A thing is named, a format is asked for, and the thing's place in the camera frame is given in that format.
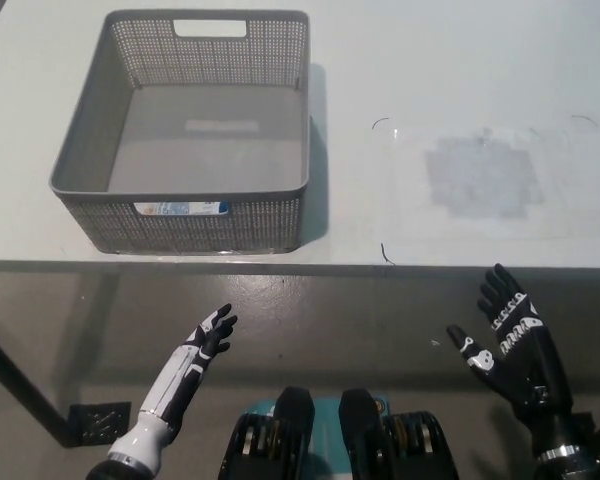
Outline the black right hand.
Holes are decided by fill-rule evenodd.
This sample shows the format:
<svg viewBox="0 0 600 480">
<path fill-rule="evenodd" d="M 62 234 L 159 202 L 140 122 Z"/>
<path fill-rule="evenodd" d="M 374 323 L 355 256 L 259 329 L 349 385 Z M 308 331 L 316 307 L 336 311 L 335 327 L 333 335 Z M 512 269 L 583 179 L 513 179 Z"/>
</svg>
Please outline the black right hand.
<svg viewBox="0 0 600 480">
<path fill-rule="evenodd" d="M 487 318 L 499 352 L 481 346 L 456 324 L 447 327 L 470 371 L 510 404 L 515 418 L 531 434 L 534 456 L 582 445 L 566 372 L 529 293 L 500 263 L 486 271 L 479 291 L 477 306 Z"/>
</svg>

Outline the white and black left hand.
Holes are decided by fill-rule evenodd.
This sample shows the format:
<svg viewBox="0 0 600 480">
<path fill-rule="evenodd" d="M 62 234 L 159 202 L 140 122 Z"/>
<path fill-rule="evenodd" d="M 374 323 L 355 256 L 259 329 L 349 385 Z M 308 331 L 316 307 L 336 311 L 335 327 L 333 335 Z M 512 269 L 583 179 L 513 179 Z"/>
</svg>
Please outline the white and black left hand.
<svg viewBox="0 0 600 480">
<path fill-rule="evenodd" d="M 214 358 L 230 348 L 238 317 L 227 303 L 214 310 L 179 344 L 142 402 L 136 424 L 114 441 L 89 479 L 154 479 L 162 454 L 177 438 L 184 415 Z"/>
</svg>

